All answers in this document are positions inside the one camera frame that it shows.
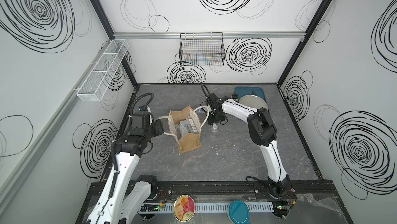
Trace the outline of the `teal round lid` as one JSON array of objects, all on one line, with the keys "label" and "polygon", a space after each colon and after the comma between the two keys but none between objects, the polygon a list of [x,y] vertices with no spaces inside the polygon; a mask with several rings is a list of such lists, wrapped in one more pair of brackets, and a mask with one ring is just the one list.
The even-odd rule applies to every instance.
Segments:
[{"label": "teal round lid", "polygon": [[248,206],[240,200],[234,200],[230,203],[227,216],[233,224],[250,224]]}]

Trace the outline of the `grey round plate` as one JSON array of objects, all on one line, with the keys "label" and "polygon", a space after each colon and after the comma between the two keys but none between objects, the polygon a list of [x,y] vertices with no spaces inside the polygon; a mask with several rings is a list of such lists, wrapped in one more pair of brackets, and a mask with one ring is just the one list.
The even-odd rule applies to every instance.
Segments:
[{"label": "grey round plate", "polygon": [[239,100],[239,103],[248,106],[250,108],[255,108],[255,109],[265,108],[266,110],[269,110],[266,101],[256,95],[242,96]]}]

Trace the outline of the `black corner frame post left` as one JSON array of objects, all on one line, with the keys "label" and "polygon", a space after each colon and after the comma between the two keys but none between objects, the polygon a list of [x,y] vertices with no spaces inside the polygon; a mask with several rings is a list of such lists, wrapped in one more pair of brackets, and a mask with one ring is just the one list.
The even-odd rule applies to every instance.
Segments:
[{"label": "black corner frame post left", "polygon": [[[115,32],[114,32],[106,14],[105,14],[105,11],[100,3],[100,0],[90,0],[90,2],[94,8],[99,20],[100,20],[100,22],[101,22],[101,25],[102,25],[107,37],[110,40],[114,39]],[[139,88],[139,84],[137,83],[137,81],[132,73],[131,67],[125,58],[122,60],[122,65],[123,65],[125,72],[127,73],[128,79],[132,83],[132,86],[137,90]]]}]

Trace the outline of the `aluminium wall rail back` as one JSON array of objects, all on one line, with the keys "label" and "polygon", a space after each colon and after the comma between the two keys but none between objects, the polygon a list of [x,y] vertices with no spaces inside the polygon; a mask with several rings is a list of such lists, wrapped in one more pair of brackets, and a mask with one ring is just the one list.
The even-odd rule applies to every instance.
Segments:
[{"label": "aluminium wall rail back", "polygon": [[119,32],[116,39],[143,40],[143,39],[304,39],[303,31],[233,31],[233,32]]}]

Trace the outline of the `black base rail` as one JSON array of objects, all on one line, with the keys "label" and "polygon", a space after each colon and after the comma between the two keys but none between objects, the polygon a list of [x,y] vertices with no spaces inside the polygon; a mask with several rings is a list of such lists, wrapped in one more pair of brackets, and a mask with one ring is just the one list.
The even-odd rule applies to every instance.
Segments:
[{"label": "black base rail", "polygon": [[[295,195],[332,194],[338,195],[334,183],[330,180],[321,181],[291,181],[292,188],[282,199],[291,199]],[[243,195],[256,200],[275,200],[270,195],[268,182],[260,181],[158,181],[153,193],[163,193],[168,201],[175,200],[180,195]]]}]

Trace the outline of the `teal plastic tray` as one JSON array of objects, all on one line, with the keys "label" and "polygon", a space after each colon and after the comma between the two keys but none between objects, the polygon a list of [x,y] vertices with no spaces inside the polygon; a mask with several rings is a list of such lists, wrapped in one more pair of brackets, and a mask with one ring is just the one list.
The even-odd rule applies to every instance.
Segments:
[{"label": "teal plastic tray", "polygon": [[266,101],[266,97],[264,94],[264,90],[260,87],[236,87],[235,94],[238,95],[238,100],[240,100],[245,95],[252,95],[252,91],[254,91],[258,97]]}]

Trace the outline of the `black corner frame post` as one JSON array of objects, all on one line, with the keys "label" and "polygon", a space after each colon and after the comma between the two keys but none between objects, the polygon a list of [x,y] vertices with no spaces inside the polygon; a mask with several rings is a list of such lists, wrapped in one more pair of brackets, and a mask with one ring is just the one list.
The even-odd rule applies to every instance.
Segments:
[{"label": "black corner frame post", "polygon": [[[110,40],[114,39],[115,32],[114,32],[106,14],[105,14],[105,11],[100,3],[100,0],[90,0],[90,2],[94,8],[99,20],[100,20],[100,22],[101,22],[101,25],[102,25],[107,37]],[[137,90],[139,88],[139,84],[137,83],[137,81],[132,73],[131,67],[125,58],[122,60],[122,65],[123,65],[125,72],[127,73],[128,79],[132,83],[132,86]]]},{"label": "black corner frame post", "polygon": [[328,10],[331,2],[333,0],[322,0],[319,7],[317,8],[317,11],[315,12],[311,22],[308,25],[308,28],[306,29],[306,35],[305,38],[299,42],[297,45],[295,51],[293,52],[288,64],[286,65],[283,73],[281,74],[277,86],[280,88],[282,84],[285,82],[288,74],[291,72],[292,68],[294,67],[295,63],[297,62],[299,56],[303,52],[304,48],[306,47],[307,43],[309,42],[311,36],[313,35],[316,27],[320,23],[322,17],[324,16],[325,12]]}]

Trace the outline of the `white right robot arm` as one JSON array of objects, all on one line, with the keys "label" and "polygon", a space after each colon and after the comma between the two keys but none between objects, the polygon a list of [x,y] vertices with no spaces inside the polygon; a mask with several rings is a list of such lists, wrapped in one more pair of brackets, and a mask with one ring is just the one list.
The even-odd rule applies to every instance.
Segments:
[{"label": "white right robot arm", "polygon": [[229,97],[219,98],[214,93],[206,95],[206,105],[210,108],[209,125],[225,121],[227,114],[247,123],[250,138],[259,146],[267,166],[269,193],[276,199],[285,196],[292,185],[281,161],[277,128],[269,111],[264,107],[246,106]]}]

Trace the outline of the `aluminium wall rail left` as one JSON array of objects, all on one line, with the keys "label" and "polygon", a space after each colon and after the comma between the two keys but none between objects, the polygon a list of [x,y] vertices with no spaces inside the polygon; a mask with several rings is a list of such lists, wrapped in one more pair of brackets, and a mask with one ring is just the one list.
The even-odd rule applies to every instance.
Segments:
[{"label": "aluminium wall rail left", "polygon": [[99,53],[95,56],[93,62],[86,69],[84,74],[74,86],[74,89],[72,89],[68,93],[67,97],[61,103],[60,107],[56,110],[56,112],[48,121],[41,133],[39,133],[36,139],[33,140],[33,143],[28,146],[27,151],[18,161],[12,173],[2,184],[1,215],[3,215],[4,212],[7,211],[14,198],[20,191],[21,187],[26,182],[27,178],[30,176],[33,169],[37,165],[38,161],[47,150],[49,144],[52,142],[59,129],[62,127],[63,123],[80,99],[77,96],[77,91],[80,90],[80,88],[82,88],[82,86],[85,84],[85,80],[88,78],[88,75],[91,73],[94,65],[99,61],[100,57],[105,51],[105,48],[109,44],[109,42],[106,42],[104,44]]}]

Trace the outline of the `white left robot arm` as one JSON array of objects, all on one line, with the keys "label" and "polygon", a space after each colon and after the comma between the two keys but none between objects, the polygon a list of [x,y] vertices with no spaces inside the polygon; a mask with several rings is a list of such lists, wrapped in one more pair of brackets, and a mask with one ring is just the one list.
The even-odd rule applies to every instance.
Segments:
[{"label": "white left robot arm", "polygon": [[155,176],[141,176],[130,193],[127,188],[147,145],[163,133],[162,122],[149,110],[129,115],[128,127],[111,146],[112,172],[85,223],[130,224],[144,201],[156,196]]}]

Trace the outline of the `black corner frame post right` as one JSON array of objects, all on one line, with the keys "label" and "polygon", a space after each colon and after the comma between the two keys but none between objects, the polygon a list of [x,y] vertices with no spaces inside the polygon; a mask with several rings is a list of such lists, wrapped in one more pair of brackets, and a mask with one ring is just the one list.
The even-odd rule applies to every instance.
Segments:
[{"label": "black corner frame post right", "polygon": [[322,0],[319,7],[317,8],[317,11],[315,12],[311,22],[308,25],[308,28],[306,29],[306,35],[305,38],[299,42],[297,45],[295,51],[293,52],[288,64],[286,65],[283,73],[281,74],[277,86],[280,88],[282,84],[285,82],[288,74],[291,72],[292,68],[294,67],[295,63],[297,62],[299,56],[303,52],[304,48],[306,47],[307,43],[309,42],[311,36],[313,35],[316,27],[320,23],[322,17],[324,16],[325,12],[328,10],[331,2],[333,0]]}]

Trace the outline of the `aluminium wall rail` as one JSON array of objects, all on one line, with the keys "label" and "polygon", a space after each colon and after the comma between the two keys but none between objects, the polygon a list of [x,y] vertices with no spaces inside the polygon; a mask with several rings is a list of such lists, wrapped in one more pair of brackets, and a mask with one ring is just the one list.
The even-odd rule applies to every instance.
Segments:
[{"label": "aluminium wall rail", "polygon": [[27,151],[18,161],[12,173],[2,184],[1,215],[3,215],[4,212],[7,211],[14,198],[20,191],[21,187],[26,182],[27,178],[30,176],[33,169],[37,165],[38,161],[47,150],[49,144],[52,142],[59,129],[62,127],[63,123],[80,99],[77,96],[77,91],[80,90],[80,88],[82,88],[82,86],[85,84],[85,80],[88,78],[88,75],[91,73],[94,65],[99,61],[100,57],[105,51],[105,48],[109,44],[109,42],[106,42],[104,44],[99,53],[95,56],[93,62],[86,69],[84,74],[74,86],[74,89],[72,89],[68,93],[67,97],[61,103],[60,107],[56,110],[56,112],[48,121],[41,133],[39,133],[36,139],[33,140],[33,143],[28,146]]},{"label": "aluminium wall rail", "polygon": [[233,32],[119,32],[116,39],[143,40],[143,39],[304,39],[303,31],[233,31]]}]

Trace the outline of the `burlap canvas tote bag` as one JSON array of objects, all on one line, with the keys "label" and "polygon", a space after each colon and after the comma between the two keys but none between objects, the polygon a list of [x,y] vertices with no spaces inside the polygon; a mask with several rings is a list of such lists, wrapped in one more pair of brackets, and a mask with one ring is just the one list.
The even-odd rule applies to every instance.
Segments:
[{"label": "burlap canvas tote bag", "polygon": [[[199,109],[207,111],[203,122],[200,121],[197,115]],[[170,111],[168,116],[159,117],[158,119],[167,120],[170,131],[164,132],[164,134],[174,137],[177,142],[179,154],[183,154],[202,147],[200,142],[201,132],[208,117],[209,108],[207,106],[200,106],[193,109],[189,105],[181,111]]]}]

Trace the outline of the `round tin pink lid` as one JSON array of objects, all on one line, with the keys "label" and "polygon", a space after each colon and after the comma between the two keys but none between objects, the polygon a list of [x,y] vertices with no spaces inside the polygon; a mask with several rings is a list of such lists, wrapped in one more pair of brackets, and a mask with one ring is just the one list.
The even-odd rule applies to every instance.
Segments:
[{"label": "round tin pink lid", "polygon": [[174,202],[173,212],[179,222],[190,221],[194,217],[195,211],[196,204],[191,196],[179,196]]}]

